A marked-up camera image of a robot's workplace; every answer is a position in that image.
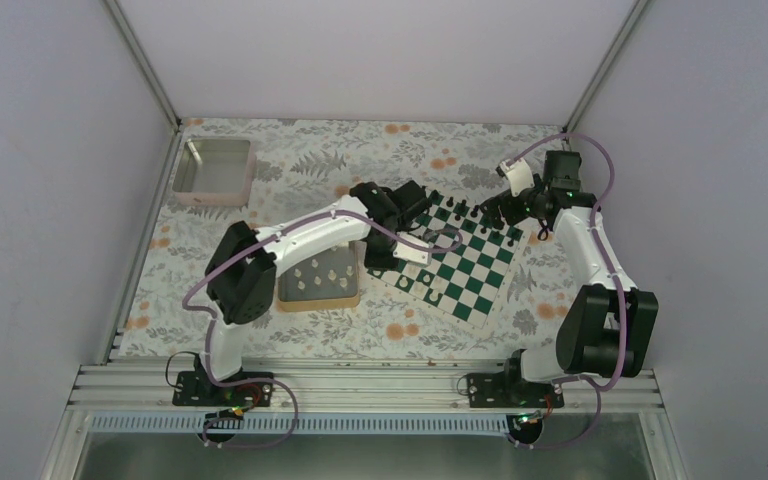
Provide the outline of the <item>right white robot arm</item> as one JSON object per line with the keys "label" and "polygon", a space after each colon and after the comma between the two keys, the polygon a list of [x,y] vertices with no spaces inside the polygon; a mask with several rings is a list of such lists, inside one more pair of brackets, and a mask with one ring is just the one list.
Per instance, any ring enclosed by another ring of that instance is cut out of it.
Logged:
{"label": "right white robot arm", "polygon": [[494,226],[535,219],[559,241],[578,293],[554,342],[516,354],[514,372],[501,384],[504,399],[525,407],[540,383],[583,374],[607,379],[606,389],[642,370],[659,309],[656,296],[624,271],[605,233],[596,195],[581,188],[581,156],[550,150],[536,174],[523,159],[499,164],[508,191],[483,202]]}

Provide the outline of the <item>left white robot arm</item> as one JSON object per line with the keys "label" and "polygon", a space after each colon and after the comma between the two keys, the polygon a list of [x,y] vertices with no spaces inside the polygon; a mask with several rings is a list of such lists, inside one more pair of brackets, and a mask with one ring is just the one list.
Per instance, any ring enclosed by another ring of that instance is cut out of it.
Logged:
{"label": "left white robot arm", "polygon": [[223,235],[198,288],[212,301],[199,392],[215,405],[230,402],[242,369],[242,328],[273,302],[281,275],[297,264],[344,243],[365,245],[364,264],[393,270],[402,262],[428,260],[428,243],[410,235],[412,223],[431,206],[423,187],[409,181],[397,189],[360,183],[334,203],[295,220],[254,228],[244,221]]}

